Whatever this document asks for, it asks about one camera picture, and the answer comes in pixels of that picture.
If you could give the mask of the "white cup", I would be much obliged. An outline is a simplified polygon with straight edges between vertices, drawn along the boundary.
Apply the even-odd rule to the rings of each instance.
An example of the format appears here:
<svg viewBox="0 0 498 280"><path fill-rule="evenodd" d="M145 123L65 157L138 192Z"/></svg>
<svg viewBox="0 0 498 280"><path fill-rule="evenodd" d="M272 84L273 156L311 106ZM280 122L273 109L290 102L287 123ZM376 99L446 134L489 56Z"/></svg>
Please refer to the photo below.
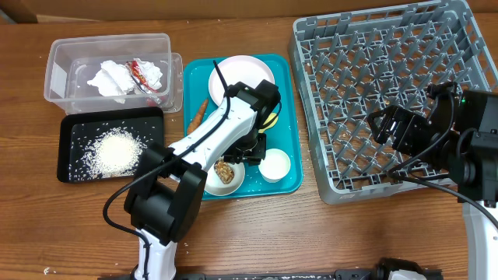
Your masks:
<svg viewBox="0 0 498 280"><path fill-rule="evenodd" d="M258 169L265 181L276 183L289 173L290 167L290 158L284 151L268 149Z"/></svg>

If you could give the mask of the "brown food chunk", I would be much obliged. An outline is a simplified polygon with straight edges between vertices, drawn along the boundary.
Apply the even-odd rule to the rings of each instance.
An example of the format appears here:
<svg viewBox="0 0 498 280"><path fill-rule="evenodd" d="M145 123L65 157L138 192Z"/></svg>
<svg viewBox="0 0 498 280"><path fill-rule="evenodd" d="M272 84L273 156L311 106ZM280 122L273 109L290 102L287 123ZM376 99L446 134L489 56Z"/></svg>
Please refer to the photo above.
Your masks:
<svg viewBox="0 0 498 280"><path fill-rule="evenodd" d="M233 168L222 159L216 161L214 170L223 184L230 184L234 179Z"/></svg>

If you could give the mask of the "small white plate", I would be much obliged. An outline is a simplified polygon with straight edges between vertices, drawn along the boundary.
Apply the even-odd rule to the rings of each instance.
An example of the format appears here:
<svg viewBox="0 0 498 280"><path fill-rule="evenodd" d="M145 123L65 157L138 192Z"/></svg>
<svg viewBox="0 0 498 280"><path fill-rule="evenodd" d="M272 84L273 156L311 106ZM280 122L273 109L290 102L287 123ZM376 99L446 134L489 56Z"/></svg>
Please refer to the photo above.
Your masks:
<svg viewBox="0 0 498 280"><path fill-rule="evenodd" d="M235 192L244 182L245 166L243 163L228 163L234 171L234 178L230 184L223 184L216 175L214 165L209 169L205 191L215 196L226 196Z"/></svg>

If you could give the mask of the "orange carrot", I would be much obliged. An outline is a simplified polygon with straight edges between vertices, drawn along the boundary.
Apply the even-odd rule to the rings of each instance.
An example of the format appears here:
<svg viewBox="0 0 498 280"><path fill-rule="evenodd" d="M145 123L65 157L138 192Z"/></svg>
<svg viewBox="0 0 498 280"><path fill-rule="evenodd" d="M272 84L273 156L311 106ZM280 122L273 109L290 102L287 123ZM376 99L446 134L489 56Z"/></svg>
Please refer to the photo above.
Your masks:
<svg viewBox="0 0 498 280"><path fill-rule="evenodd" d="M195 131L201 125L208 104L209 104L209 100L205 99L203 101L202 105L199 107L196 115L191 120L191 123L188 126L188 129L187 129L188 135L191 134L193 131Z"/></svg>

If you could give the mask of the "red snack wrapper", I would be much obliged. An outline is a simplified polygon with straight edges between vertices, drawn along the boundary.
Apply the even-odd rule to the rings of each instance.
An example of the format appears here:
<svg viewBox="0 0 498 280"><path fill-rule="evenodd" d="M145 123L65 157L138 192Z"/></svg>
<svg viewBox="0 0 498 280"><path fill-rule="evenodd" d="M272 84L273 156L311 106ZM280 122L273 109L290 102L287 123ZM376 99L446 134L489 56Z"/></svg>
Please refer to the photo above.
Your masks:
<svg viewBox="0 0 498 280"><path fill-rule="evenodd" d="M158 91L148 84L146 77L139 67L139 63L137 61L127 61L126 67L128 68L137 89L142 93L149 95L149 99L152 100L155 105L160 105L163 101L156 95Z"/></svg>

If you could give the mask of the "pile of white rice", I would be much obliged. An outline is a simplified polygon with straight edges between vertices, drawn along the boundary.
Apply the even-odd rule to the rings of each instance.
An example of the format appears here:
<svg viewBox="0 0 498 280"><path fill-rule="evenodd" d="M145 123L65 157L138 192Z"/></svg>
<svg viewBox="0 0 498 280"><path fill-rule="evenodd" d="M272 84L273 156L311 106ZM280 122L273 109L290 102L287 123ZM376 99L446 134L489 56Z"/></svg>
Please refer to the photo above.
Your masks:
<svg viewBox="0 0 498 280"><path fill-rule="evenodd" d="M70 136L71 183L132 176L148 145L163 142L161 121L154 117L76 124Z"/></svg>

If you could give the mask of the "white napkin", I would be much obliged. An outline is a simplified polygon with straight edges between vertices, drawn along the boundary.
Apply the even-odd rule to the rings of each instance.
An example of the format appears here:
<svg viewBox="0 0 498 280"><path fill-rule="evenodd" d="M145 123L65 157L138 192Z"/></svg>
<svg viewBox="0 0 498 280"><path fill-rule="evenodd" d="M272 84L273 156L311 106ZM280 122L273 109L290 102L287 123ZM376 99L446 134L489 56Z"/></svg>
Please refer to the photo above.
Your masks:
<svg viewBox="0 0 498 280"><path fill-rule="evenodd" d="M146 77L148 84L159 92L162 87L160 81L163 77L163 72L153 62L143 61L139 58L134 58L131 61L137 61L139 67ZM124 64L118 64L115 61L107 60L100 64L100 70L94 77L86 82L89 86L97 88L101 96L115 96L115 101L124 103L124 96L135 94L144 94L139 91L132 80L130 72Z"/></svg>

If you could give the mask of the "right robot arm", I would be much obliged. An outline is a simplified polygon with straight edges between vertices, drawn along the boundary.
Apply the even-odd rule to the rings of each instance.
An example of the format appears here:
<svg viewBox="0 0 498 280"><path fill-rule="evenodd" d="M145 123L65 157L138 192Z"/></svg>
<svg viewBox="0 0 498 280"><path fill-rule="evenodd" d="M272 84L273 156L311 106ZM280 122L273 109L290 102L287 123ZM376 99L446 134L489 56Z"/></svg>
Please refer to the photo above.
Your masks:
<svg viewBox="0 0 498 280"><path fill-rule="evenodd" d="M458 92L456 82L430 84L428 117L390 105L370 113L375 142L409 159L388 177L443 191L462 204L468 241L468 277L497 277L497 95Z"/></svg>

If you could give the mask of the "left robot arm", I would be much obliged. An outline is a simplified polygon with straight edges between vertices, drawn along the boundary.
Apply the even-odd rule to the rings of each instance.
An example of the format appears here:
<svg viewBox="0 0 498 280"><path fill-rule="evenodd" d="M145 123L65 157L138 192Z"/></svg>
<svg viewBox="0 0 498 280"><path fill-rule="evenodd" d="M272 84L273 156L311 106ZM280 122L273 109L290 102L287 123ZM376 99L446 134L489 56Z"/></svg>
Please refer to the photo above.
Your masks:
<svg viewBox="0 0 498 280"><path fill-rule="evenodd" d="M133 279L174 278L176 245L198 215L209 169L219 160L260 164L266 150L261 130L280 100L278 87L266 80L255 88L227 86L222 104L192 133L144 151L124 201L141 246Z"/></svg>

